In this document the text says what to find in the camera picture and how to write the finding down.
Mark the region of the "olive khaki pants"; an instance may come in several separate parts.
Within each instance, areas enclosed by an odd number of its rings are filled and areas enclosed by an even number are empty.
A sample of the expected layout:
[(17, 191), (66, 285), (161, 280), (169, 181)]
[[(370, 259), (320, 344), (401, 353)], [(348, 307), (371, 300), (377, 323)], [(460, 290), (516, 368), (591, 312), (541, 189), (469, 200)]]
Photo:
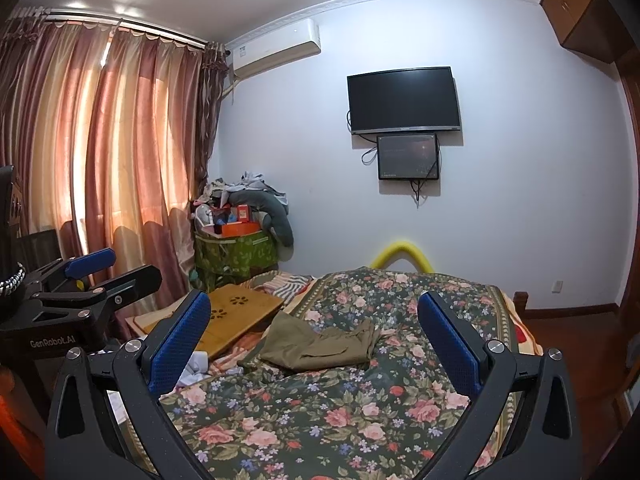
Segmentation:
[(381, 331), (370, 320), (353, 330), (331, 326), (316, 332), (299, 318), (280, 312), (265, 338), (240, 361), (247, 370), (266, 363), (288, 373), (315, 372), (333, 367), (368, 364)]

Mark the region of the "colourful fleece blanket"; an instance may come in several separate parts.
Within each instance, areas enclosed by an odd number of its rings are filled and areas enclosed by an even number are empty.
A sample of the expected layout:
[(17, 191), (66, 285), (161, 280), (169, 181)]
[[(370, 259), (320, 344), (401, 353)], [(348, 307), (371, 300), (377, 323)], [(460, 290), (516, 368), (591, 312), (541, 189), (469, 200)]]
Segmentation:
[(513, 353), (519, 353), (523, 356), (542, 356), (544, 349), (521, 320), (513, 300), (506, 296), (499, 287), (490, 285), (488, 289), (496, 303), (499, 339)]

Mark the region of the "floral bedspread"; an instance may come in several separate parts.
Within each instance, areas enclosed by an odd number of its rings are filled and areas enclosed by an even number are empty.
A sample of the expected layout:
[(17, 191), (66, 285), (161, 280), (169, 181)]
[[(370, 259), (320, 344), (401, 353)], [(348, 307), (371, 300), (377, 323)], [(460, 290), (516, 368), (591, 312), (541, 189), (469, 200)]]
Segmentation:
[(518, 348), (514, 305), (498, 287), (359, 268), (322, 276), (291, 313), (314, 330), (370, 321), (380, 338), (369, 362), (289, 373), (250, 350), (160, 405), (216, 479), (410, 479), (468, 405), (421, 330), (424, 292), (480, 336)]

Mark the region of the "wooden lap desk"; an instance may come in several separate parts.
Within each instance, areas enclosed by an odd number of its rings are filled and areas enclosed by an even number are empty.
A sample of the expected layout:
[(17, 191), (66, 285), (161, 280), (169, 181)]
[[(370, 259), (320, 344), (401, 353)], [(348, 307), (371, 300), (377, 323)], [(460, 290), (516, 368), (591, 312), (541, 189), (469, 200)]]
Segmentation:
[(265, 292), (256, 292), (240, 285), (224, 285), (206, 294), (192, 290), (169, 307), (155, 312), (149, 321), (142, 322), (143, 333), (149, 335), (158, 323), (172, 319), (180, 310), (184, 300), (191, 299), (198, 304), (190, 307), (190, 313), (183, 322), (180, 315), (179, 327), (170, 335), (170, 350), (204, 351), (209, 359), (220, 356), (224, 350), (240, 339), (262, 321), (269, 320), (283, 306), (283, 299)]

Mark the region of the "green storage bag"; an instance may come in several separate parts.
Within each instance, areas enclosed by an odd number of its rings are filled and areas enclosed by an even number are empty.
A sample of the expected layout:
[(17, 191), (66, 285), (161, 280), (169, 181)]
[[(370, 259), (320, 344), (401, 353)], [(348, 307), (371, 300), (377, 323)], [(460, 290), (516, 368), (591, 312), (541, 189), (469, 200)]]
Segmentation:
[(195, 272), (206, 292), (241, 284), (257, 274), (277, 269), (279, 255), (274, 239), (259, 231), (254, 234), (213, 238), (194, 237)]

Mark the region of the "pink curtain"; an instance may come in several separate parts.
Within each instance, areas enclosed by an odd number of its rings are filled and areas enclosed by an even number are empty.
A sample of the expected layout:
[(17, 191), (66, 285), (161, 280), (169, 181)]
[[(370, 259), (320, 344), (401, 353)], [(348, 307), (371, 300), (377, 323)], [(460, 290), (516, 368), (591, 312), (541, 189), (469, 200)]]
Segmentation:
[(124, 25), (56, 22), (39, 11), (1, 27), (1, 161), (23, 190), (27, 233), (53, 231), (64, 257), (114, 250), (114, 278), (152, 264), (160, 289), (119, 323), (190, 288), (192, 200), (203, 191), (227, 52)]

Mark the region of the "grey clothes pile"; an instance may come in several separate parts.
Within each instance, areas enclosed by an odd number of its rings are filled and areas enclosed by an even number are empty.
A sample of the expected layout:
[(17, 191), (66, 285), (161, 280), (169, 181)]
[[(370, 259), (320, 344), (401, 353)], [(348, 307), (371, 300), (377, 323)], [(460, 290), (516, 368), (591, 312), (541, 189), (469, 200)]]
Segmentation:
[(193, 202), (192, 219), (196, 232), (215, 238), (222, 238), (221, 227), (226, 223), (255, 221), (281, 246), (294, 245), (288, 198), (270, 186), (262, 174), (246, 172), (239, 182), (216, 179), (207, 183)]

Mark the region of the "orange box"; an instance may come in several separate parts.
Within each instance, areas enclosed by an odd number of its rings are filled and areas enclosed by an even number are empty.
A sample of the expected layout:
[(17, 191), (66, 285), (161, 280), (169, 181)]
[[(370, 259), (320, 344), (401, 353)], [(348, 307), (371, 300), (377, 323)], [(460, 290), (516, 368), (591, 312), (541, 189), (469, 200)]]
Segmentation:
[(257, 233), (261, 229), (260, 224), (255, 221), (229, 222), (221, 227), (220, 235), (222, 238), (242, 237)]

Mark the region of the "yellow foam tube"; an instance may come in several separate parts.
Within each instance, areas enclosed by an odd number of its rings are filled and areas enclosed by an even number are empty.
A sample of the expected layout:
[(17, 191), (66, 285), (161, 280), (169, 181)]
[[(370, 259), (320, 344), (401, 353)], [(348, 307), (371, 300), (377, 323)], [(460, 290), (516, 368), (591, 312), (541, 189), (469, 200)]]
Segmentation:
[(398, 240), (386, 246), (370, 263), (372, 269), (386, 269), (398, 259), (409, 260), (414, 268), (424, 274), (435, 272), (431, 261), (420, 251), (420, 248), (408, 240)]

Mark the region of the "striped cloth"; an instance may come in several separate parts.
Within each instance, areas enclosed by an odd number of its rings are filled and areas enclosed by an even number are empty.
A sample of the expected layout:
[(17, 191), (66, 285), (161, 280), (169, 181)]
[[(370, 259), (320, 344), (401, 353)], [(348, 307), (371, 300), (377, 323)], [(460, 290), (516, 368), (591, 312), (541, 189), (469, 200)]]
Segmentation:
[(283, 301), (284, 306), (287, 306), (296, 296), (306, 292), (312, 284), (314, 284), (314, 278), (309, 275), (269, 271), (255, 276), (250, 281), (250, 288), (275, 296)]

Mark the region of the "white air conditioner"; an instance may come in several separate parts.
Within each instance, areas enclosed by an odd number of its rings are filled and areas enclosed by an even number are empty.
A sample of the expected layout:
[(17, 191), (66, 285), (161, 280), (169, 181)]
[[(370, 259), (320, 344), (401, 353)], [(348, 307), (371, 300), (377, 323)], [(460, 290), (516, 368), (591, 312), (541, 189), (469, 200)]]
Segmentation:
[(321, 53), (320, 28), (312, 18), (228, 44), (231, 80), (245, 80)]

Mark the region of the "wooden wardrobe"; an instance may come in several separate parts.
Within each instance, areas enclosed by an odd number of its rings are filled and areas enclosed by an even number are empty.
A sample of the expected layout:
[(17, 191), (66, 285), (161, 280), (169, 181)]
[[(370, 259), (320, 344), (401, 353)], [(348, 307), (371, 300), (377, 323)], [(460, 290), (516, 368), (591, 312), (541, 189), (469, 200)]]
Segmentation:
[(634, 49), (634, 40), (608, 0), (541, 0), (560, 45), (605, 64)]

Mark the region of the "small wall monitor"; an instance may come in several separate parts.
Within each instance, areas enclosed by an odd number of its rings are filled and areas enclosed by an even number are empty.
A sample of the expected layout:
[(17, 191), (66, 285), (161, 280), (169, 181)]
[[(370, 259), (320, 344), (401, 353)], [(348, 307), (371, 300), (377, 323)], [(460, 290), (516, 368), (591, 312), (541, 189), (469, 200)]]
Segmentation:
[(380, 180), (439, 179), (439, 144), (433, 133), (384, 134), (376, 139), (376, 148)]

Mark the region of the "black wall television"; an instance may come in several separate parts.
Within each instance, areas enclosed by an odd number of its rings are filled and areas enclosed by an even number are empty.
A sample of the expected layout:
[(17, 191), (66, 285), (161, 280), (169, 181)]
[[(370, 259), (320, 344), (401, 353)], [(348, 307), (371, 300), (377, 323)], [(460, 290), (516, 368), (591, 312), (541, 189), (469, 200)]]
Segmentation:
[(449, 66), (350, 75), (347, 91), (352, 133), (461, 129), (457, 87)]

